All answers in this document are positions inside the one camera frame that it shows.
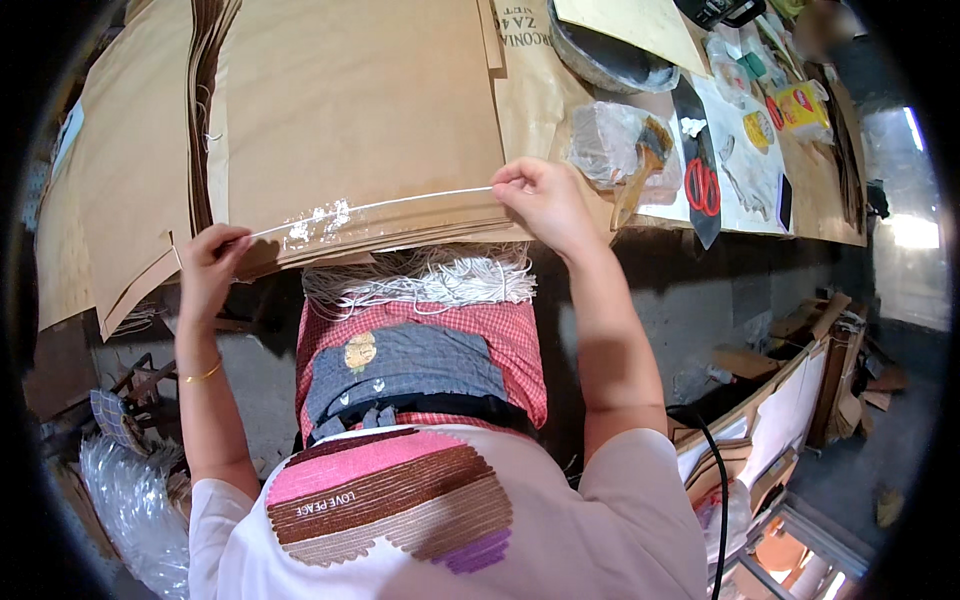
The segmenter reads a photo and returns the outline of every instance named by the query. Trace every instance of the fluorescent light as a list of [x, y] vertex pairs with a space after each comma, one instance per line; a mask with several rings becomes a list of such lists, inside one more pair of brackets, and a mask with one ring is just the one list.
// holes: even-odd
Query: fluorescent light
[[833, 600], [833, 598], [836, 598], [837, 592], [840, 591], [840, 586], [842, 586], [845, 581], [847, 581], [847, 576], [843, 573], [837, 573], [830, 587], [827, 588], [827, 593], [824, 594], [824, 600]]
[[884, 223], [894, 229], [894, 244], [903, 248], [940, 248], [940, 227], [913, 215], [895, 214]]
[[903, 114], [906, 115], [906, 124], [910, 128], [910, 133], [913, 135], [913, 143], [917, 146], [917, 150], [923, 152], [924, 141], [920, 139], [920, 129], [917, 128], [917, 119], [913, 117], [913, 109], [911, 107], [903, 107]]

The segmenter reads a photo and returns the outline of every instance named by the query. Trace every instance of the red scissors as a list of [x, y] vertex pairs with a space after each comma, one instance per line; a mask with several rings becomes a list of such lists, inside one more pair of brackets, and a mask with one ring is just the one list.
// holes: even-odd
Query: red scissors
[[717, 174], [711, 171], [699, 156], [686, 164], [684, 191], [686, 201], [694, 210], [699, 210], [708, 217], [715, 217], [720, 213], [720, 185], [717, 183]]

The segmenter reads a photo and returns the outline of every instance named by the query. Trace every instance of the woman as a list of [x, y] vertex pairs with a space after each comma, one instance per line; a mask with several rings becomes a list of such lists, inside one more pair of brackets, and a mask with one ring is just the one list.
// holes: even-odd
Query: woman
[[[325, 428], [311, 436], [320, 441], [277, 467], [261, 490], [213, 330], [250, 232], [214, 226], [188, 245], [177, 361], [194, 482], [194, 598], [704, 596], [703, 534], [665, 437], [653, 352], [575, 177], [565, 166], [522, 158], [492, 183], [494, 196], [570, 273], [587, 406], [579, 492], [517, 426], [390, 425], [393, 404], [374, 402], [377, 412], [372, 420], [363, 415], [364, 429], [346, 431], [359, 413], [333, 420], [331, 411], [342, 416], [351, 405], [342, 395], [322, 401], [311, 417]], [[396, 331], [370, 334], [392, 339]], [[408, 395], [416, 396], [415, 406], [435, 399], [446, 373], [470, 390], [448, 403], [462, 400], [491, 419], [516, 412], [504, 410], [496, 393], [477, 401], [495, 387], [489, 370], [461, 372], [457, 361], [481, 364], [475, 354], [482, 348], [455, 334], [429, 334], [450, 348], [429, 355], [458, 366], [425, 373], [427, 389]], [[407, 340], [408, 354], [424, 355], [418, 336], [397, 339]], [[365, 369], [379, 365], [379, 343], [357, 344], [368, 347], [338, 348], [337, 355], [366, 377]], [[370, 386], [382, 387], [381, 379]], [[323, 397], [324, 383], [325, 374], [315, 372], [310, 394]]]

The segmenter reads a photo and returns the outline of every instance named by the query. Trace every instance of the pink patch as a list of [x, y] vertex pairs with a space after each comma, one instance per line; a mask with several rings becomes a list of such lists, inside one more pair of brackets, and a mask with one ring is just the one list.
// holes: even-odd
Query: pink patch
[[391, 438], [335, 454], [318, 456], [282, 469], [267, 494], [267, 506], [329, 490], [358, 477], [458, 445], [465, 444], [440, 433], [419, 431], [412, 436]]

